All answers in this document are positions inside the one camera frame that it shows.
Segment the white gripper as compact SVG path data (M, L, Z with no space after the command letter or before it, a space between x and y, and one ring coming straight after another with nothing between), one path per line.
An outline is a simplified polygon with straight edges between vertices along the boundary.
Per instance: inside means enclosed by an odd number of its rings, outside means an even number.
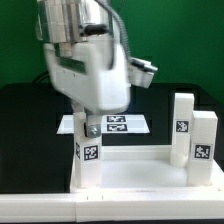
M45 58L54 88L74 100L74 113L116 114L130 103L128 69L123 47L109 35L93 36L72 46L72 57L57 57L45 44ZM101 136L100 115L88 114L86 135Z

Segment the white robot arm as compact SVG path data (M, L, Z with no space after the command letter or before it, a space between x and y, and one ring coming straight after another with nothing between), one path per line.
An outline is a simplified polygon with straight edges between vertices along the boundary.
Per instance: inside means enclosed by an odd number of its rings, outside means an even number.
M51 82L86 112L86 136L97 138L102 117L130 102L124 23L108 0L37 0L37 6Z

